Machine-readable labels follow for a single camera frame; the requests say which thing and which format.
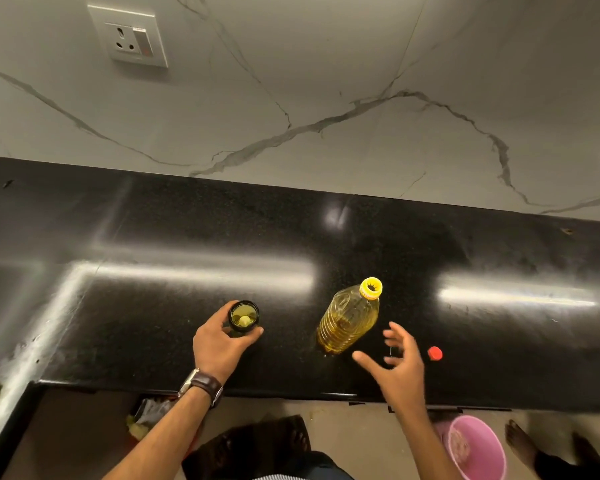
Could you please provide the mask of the white wall socket plate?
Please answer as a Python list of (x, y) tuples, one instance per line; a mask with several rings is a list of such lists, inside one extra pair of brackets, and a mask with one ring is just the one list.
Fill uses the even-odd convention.
[(169, 67), (154, 13), (101, 4), (88, 4), (87, 10), (110, 59), (161, 69)]

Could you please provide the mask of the small dark glass jar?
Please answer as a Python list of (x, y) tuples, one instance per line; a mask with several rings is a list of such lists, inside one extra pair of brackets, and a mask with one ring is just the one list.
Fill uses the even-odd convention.
[(245, 336), (259, 325), (259, 307), (249, 300), (238, 301), (229, 309), (227, 320), (232, 338)]

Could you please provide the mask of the yellow crumpled cloth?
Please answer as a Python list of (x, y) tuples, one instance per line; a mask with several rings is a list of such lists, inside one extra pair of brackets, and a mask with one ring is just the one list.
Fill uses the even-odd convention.
[(150, 432), (151, 428), (145, 424), (138, 424), (135, 418), (131, 415), (127, 415), (125, 419), (126, 427), (130, 436), (135, 442), (140, 442)]

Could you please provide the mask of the person's right hand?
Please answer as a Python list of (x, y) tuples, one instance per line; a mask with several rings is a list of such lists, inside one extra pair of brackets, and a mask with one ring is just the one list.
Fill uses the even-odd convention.
[(389, 322), (383, 331), (385, 344), (401, 350), (402, 357), (387, 356), (382, 379), (375, 379), (389, 406), (426, 408), (424, 389), (424, 362), (414, 337), (400, 324)]

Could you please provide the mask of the person's left hand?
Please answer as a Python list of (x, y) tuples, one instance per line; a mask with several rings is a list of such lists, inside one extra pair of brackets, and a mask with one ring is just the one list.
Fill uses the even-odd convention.
[(215, 377), (222, 385), (226, 384), (247, 350), (236, 349), (234, 338), (224, 330), (224, 320), (236, 302), (229, 301), (218, 309), (199, 327), (192, 341), (195, 367)]

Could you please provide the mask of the grey crumpled bag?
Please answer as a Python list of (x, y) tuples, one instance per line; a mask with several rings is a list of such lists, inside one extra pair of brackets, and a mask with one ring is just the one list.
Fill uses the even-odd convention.
[(130, 412), (133, 424), (152, 429), (176, 404), (176, 397), (141, 396)]

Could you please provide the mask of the person's right forearm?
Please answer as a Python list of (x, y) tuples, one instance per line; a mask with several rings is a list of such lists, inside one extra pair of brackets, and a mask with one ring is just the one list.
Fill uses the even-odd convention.
[(420, 480), (464, 480), (448, 455), (426, 408), (392, 406)]

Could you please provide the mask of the pink plastic bucket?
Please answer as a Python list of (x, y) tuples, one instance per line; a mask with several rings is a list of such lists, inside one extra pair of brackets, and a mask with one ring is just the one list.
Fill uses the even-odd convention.
[(463, 480), (505, 480), (504, 448), (487, 423), (460, 415), (437, 421), (434, 428)]

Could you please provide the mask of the yellow-capped cooking oil bottle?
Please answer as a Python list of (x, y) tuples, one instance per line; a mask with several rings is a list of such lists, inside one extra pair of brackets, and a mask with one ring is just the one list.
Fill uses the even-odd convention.
[(317, 327), (317, 343), (327, 354), (338, 355), (351, 347), (377, 322), (383, 284), (368, 277), (338, 291)]

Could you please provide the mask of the person's dark trousers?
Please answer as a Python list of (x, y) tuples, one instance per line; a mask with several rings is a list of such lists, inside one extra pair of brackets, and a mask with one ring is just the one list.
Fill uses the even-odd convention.
[(354, 480), (314, 450), (300, 415), (231, 428), (182, 462), (186, 480)]
[(536, 454), (533, 469), (540, 480), (600, 480), (600, 462), (572, 465), (544, 452)]

